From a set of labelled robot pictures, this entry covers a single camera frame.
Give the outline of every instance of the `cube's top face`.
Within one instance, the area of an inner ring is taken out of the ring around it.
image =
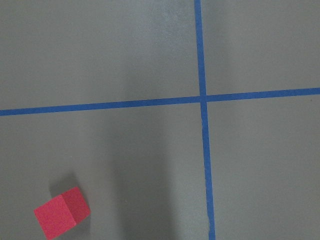
[[[34,210],[47,239],[51,240],[76,225],[62,195],[58,195]]]
[[[77,186],[61,195],[77,224],[89,216],[90,209]]]

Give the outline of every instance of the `gray surface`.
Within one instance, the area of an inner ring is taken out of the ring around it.
[[[320,96],[209,103],[217,240],[318,240]]]
[[[201,2],[208,94],[319,87],[319,1]]]
[[[0,117],[0,238],[42,240],[33,210],[75,184],[63,240],[207,240],[198,104]]]
[[[0,109],[199,94],[193,1],[5,0],[0,22]]]

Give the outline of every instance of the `cube face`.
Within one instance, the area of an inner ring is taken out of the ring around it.
[[[77,224],[89,216],[90,209],[77,186],[61,195]]]
[[[35,209],[34,214],[48,240],[58,237],[76,225],[61,195]]]
[[[90,214],[78,187],[74,187],[36,208],[34,214],[48,240],[70,230]]]

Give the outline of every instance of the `cube's side face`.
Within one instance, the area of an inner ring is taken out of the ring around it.
[[[89,206],[77,186],[62,193],[62,197],[77,224],[90,215]]]
[[[34,214],[48,240],[58,237],[76,225],[61,195],[35,209]]]

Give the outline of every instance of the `cube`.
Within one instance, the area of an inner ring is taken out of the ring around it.
[[[76,186],[39,206],[34,214],[48,240],[70,230],[90,215],[90,209]]]

